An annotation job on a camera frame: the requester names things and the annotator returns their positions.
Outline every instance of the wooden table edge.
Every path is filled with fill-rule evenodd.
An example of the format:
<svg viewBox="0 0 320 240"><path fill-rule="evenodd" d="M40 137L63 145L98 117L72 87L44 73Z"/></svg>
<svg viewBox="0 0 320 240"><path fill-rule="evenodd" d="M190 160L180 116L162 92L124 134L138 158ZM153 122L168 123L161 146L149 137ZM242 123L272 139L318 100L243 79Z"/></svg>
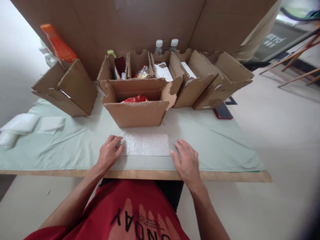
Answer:
<svg viewBox="0 0 320 240"><path fill-rule="evenodd" d="M0 170L0 174L84 177L88 170L44 170L44 171L15 171ZM200 171L203 181L214 182L264 182L272 183L267 170L260 172L213 172ZM180 180L176 171L158 170L110 170L105 178L151 179L151 180Z"/></svg>

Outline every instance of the hand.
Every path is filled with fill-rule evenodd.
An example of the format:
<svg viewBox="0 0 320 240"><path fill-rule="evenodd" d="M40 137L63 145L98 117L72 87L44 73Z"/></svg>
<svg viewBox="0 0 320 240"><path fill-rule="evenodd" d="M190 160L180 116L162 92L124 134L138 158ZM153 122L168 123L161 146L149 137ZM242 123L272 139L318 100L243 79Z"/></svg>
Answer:
<svg viewBox="0 0 320 240"><path fill-rule="evenodd" d="M121 144L119 147L117 147L117 144L121 139L123 139L123 137L110 135L106 143L100 148L100 154L96 163L96 167L101 174L106 174L120 157L124 146Z"/></svg>
<svg viewBox="0 0 320 240"><path fill-rule="evenodd" d="M170 151L176 170L189 190L196 188L199 183L202 183L198 153L185 140L177 139L175 145L181 156L180 161L178 154L174 150Z"/></svg>

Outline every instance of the person's left hand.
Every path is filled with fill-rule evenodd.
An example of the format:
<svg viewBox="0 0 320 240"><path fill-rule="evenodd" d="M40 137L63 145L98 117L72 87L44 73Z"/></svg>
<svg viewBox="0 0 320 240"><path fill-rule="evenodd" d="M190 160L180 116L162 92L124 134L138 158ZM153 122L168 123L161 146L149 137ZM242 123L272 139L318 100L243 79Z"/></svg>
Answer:
<svg viewBox="0 0 320 240"><path fill-rule="evenodd" d="M107 173L107 171L120 157L124 146L121 144L118 147L117 144L121 139L123 139L123 137L110 135L106 143L100 148L100 154L96 163L96 167L103 175Z"/></svg>

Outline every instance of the orange bottle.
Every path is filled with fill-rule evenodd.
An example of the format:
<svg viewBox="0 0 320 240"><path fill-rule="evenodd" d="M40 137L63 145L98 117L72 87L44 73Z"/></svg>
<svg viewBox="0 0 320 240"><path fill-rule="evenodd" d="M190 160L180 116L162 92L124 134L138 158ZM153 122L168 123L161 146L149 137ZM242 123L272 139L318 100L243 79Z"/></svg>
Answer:
<svg viewBox="0 0 320 240"><path fill-rule="evenodd" d="M47 34L47 37L53 46L54 52L59 61L64 59L67 62L72 63L74 58L78 58L74 51L72 51L72 49L65 44L60 36L54 31L51 24L43 24L40 27Z"/></svg>

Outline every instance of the orange bottle cap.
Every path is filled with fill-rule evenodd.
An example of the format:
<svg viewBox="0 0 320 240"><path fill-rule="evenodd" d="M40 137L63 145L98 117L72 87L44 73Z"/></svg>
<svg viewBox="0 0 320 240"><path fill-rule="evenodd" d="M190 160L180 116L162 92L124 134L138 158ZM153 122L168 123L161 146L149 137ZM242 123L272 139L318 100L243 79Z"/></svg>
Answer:
<svg viewBox="0 0 320 240"><path fill-rule="evenodd" d="M54 29L51 24L42 24L40 27L45 33L54 33Z"/></svg>

